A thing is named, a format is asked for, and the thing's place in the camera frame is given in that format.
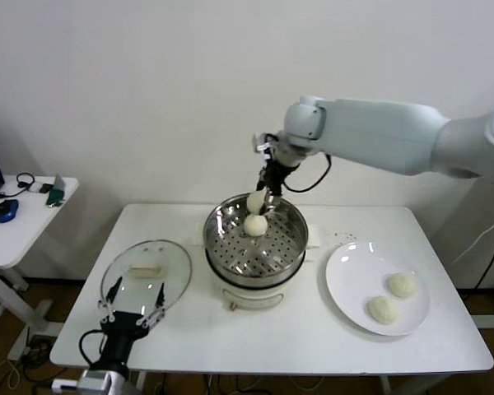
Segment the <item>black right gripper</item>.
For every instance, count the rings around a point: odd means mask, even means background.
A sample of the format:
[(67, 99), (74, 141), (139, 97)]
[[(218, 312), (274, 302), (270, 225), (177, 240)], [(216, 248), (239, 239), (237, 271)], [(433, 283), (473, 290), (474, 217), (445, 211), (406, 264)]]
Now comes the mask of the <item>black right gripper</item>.
[(259, 171), (256, 191), (266, 191), (266, 212), (277, 209), (282, 200), (282, 185), (286, 178), (300, 165), (287, 166), (275, 159), (265, 160), (265, 166)]

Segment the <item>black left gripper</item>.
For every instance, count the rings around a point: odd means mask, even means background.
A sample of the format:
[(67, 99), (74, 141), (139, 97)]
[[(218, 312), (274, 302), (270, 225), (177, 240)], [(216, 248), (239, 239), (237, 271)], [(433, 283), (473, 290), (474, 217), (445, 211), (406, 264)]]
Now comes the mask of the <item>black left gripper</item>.
[(128, 373), (128, 359), (136, 340), (145, 337), (145, 328), (153, 329), (165, 317), (165, 283), (161, 284), (154, 309), (147, 315), (116, 311), (113, 303), (123, 278), (108, 289), (98, 301), (101, 330), (106, 335), (105, 344), (92, 370)]

